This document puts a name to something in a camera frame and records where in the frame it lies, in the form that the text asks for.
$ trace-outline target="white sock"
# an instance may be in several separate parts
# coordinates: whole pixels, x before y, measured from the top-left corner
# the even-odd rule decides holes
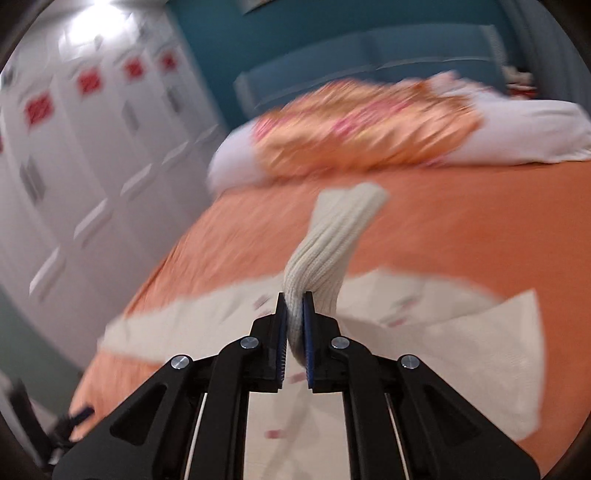
[[[352,189],[322,191],[312,214],[310,229],[285,267],[283,292],[288,309],[287,338],[302,365],[302,298],[314,294],[318,313],[334,316],[336,300],[357,241],[388,199],[388,192],[373,183]]]

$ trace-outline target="white cloth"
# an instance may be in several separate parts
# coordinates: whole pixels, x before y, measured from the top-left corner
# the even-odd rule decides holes
[[[326,189],[318,195],[308,234],[287,262],[283,277],[287,339],[300,365],[306,364],[301,341],[304,293],[314,294],[318,313],[335,315],[357,240],[387,198],[388,192],[372,183],[352,189]]]
[[[217,355],[247,335],[255,318],[274,311],[281,283],[281,275],[247,280],[162,310],[117,318],[100,347],[161,363],[180,353],[194,359]],[[511,438],[520,440],[537,428],[544,341],[533,291],[499,303],[483,290],[448,278],[376,270],[345,280],[336,318],[345,336],[375,355],[417,355]],[[266,408],[258,403],[264,395],[253,397],[249,428],[287,428],[282,422],[294,412],[280,403],[300,408],[286,395],[294,393],[290,377],[303,371],[289,353],[284,389],[262,401]],[[332,405],[323,397],[308,399],[309,408]],[[279,417],[270,414],[274,410],[267,402],[282,412]],[[342,409],[327,413],[334,420]],[[338,430],[332,420],[330,428]],[[317,427],[324,431],[323,425]]]

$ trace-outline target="pillow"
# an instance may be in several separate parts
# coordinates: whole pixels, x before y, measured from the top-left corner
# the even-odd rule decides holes
[[[209,164],[207,185],[220,195],[225,190],[260,184],[269,177],[255,158],[252,130],[256,119],[233,130],[217,149]]]
[[[519,165],[591,159],[591,121],[577,104],[511,99],[489,87],[458,79],[453,72],[432,77],[439,95],[465,95],[484,118],[458,149],[431,162],[438,165]],[[256,119],[234,130],[210,165],[216,194],[271,180],[259,164],[252,139]]]

